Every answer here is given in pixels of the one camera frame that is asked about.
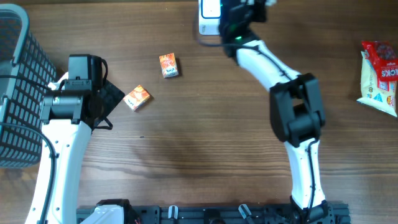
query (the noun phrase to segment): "gray basket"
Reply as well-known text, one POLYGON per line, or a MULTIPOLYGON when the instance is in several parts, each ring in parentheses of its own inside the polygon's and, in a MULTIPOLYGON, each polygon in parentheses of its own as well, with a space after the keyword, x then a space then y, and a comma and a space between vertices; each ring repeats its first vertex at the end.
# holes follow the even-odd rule
MULTIPOLYGON (((29 17, 14 4, 0 4, 0 75, 25 77, 46 85, 54 65, 29 31, 29 17)), ((40 131, 40 101, 46 90, 25 81, 0 79, 0 121, 40 131)), ((22 129, 0 126, 0 167, 23 168, 40 161, 41 138, 22 129)))

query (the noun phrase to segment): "wood grain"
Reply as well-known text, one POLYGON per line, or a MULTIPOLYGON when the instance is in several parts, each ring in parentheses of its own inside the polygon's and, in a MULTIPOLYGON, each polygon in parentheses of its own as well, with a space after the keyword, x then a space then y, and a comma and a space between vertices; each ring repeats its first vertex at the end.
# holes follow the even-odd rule
MULTIPOLYGON (((123 102, 112 131, 96 130, 81 170, 79 205, 128 198, 134 205, 288 202, 292 181, 269 122, 269 97, 222 49, 192 38, 195 2, 25 7, 31 31, 58 68, 68 55, 108 61, 125 93, 154 97, 138 113, 123 102), (183 75, 165 80, 158 56, 174 52, 183 75)), ((326 112, 320 167, 328 200, 348 203, 353 223, 398 223, 397 120, 358 104, 360 41, 398 46, 396 1, 288 0, 252 28, 287 65, 319 78, 326 112)), ((218 38, 206 38, 218 41, 218 38)), ((0 170, 0 223, 22 223, 37 168, 0 170)))
MULTIPOLYGON (((1 3, 13 3, 21 6, 31 4, 73 4, 73 3, 104 3, 104 2, 163 2, 164 0, 0 0, 1 3)), ((166 0, 167 2, 197 0, 166 0)))

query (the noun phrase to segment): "chip bag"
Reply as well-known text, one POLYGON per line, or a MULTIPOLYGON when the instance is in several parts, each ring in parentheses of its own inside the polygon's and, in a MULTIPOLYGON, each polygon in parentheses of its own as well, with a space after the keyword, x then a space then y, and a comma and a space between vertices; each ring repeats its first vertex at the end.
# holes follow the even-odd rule
POLYGON ((398 80, 398 58, 388 42, 362 41, 362 46, 380 81, 398 80))
POLYGON ((372 68, 370 61, 366 58, 365 52, 361 53, 363 57, 361 75, 362 97, 357 99, 357 101, 397 117, 395 98, 397 82, 381 81, 372 68))

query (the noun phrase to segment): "small box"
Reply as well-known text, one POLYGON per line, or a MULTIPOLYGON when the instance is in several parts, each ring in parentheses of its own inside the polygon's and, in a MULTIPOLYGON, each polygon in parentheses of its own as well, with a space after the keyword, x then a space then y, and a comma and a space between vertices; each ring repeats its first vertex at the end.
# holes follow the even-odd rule
POLYGON ((159 59, 164 78, 178 75, 177 62, 175 61, 174 53, 160 56, 159 59))
POLYGON ((126 95, 123 100, 134 111, 140 107, 145 101, 150 98, 150 94, 141 86, 138 85, 132 92, 126 95))

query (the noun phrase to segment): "black cable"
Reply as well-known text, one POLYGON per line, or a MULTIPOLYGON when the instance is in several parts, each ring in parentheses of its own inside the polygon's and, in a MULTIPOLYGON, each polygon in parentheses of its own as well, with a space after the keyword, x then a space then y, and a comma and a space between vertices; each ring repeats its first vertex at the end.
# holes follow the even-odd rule
POLYGON ((316 188, 315 188, 315 174, 314 174, 313 165, 312 165, 311 147, 312 147, 312 145, 313 145, 314 143, 316 143, 317 141, 318 141, 318 140, 315 139, 314 141, 310 142, 310 144, 308 145, 308 148, 307 148, 308 160, 309 160, 309 162, 310 162, 310 172, 311 172, 312 191, 311 191, 310 206, 308 207, 308 213, 307 213, 307 215, 305 216, 305 222, 306 222, 306 223, 310 223, 310 214, 311 214, 311 211, 312 211, 313 200, 314 200, 314 198, 315 198, 315 190, 316 190, 316 188))
POLYGON ((45 90, 52 91, 52 89, 50 87, 42 85, 42 84, 40 84, 38 82, 35 82, 35 81, 30 80, 30 79, 25 78, 25 77, 19 77, 19 76, 15 76, 15 75, 0 75, 0 78, 15 78, 15 79, 22 80, 22 81, 25 81, 27 83, 30 83, 31 85, 35 85, 35 86, 41 87, 41 88, 43 88, 45 90))
POLYGON ((21 129, 25 129, 28 131, 32 131, 33 133, 39 135, 44 141, 45 143, 48 145, 49 149, 50 149, 50 158, 51 158, 51 169, 50 169, 50 180, 49 180, 49 186, 47 187, 47 193, 45 195, 45 200, 44 200, 44 205, 43 205, 43 210, 42 210, 42 214, 40 216, 40 224, 44 224, 45 223, 45 218, 47 217, 47 213, 49 210, 49 206, 50 206, 50 198, 51 198, 51 194, 52 194, 52 190, 53 190, 53 183, 54 183, 54 177, 55 177, 55 160, 56 160, 56 152, 54 149, 54 146, 52 145, 51 141, 41 132, 38 132, 32 128, 29 128, 27 126, 23 126, 20 124, 10 124, 10 123, 3 123, 0 122, 0 126, 8 126, 8 127, 12 127, 12 128, 21 128, 21 129))
POLYGON ((62 87, 64 86, 65 82, 66 82, 66 79, 64 79, 60 82, 60 86, 58 86, 58 90, 62 90, 62 87))
POLYGON ((245 46, 245 45, 241 45, 241 44, 212 44, 212 43, 206 43, 204 41, 202 41, 197 34, 197 30, 196 30, 196 26, 198 25, 198 21, 197 21, 197 16, 199 14, 199 9, 197 11, 197 13, 194 15, 193 18, 193 24, 192 24, 192 35, 193 38, 200 44, 203 45, 205 47, 234 47, 237 49, 249 49, 249 50, 254 50, 257 53, 263 55, 265 58, 267 58, 271 63, 273 63, 275 65, 275 67, 282 73, 282 76, 285 76, 287 79, 289 79, 289 81, 292 81, 292 79, 286 74, 286 71, 284 69, 282 69, 272 58, 270 58, 270 56, 266 55, 264 52, 259 50, 259 46, 245 46))
POLYGON ((106 63, 105 59, 101 59, 101 61, 104 64, 104 67, 105 67, 105 75, 104 75, 104 79, 103 79, 103 83, 102 83, 102 85, 105 86, 106 78, 108 77, 108 64, 106 63))
MULTIPOLYGON (((308 101, 304 98, 303 94, 300 91, 300 87, 297 84, 295 84, 295 88, 296 88, 298 97, 303 99, 305 110, 310 115, 310 119, 311 119, 311 122, 312 122, 312 124, 314 126, 314 129, 317 130, 317 126, 315 124, 315 121, 314 121, 314 119, 312 118, 312 116, 310 114, 311 111, 310 111, 310 105, 308 105, 308 101)), ((319 141, 319 137, 320 137, 320 133, 317 131, 315 133, 315 139, 312 142, 310 142, 310 144, 308 144, 308 147, 307 147, 308 161, 310 163, 312 191, 311 191, 310 205, 308 206, 308 212, 307 212, 307 215, 305 216, 304 223, 310 223, 310 215, 311 215, 311 211, 312 211, 313 201, 314 201, 314 198, 315 198, 315 191, 316 191, 315 174, 314 174, 313 165, 312 165, 311 147, 312 147, 313 144, 315 144, 317 141, 319 141)))

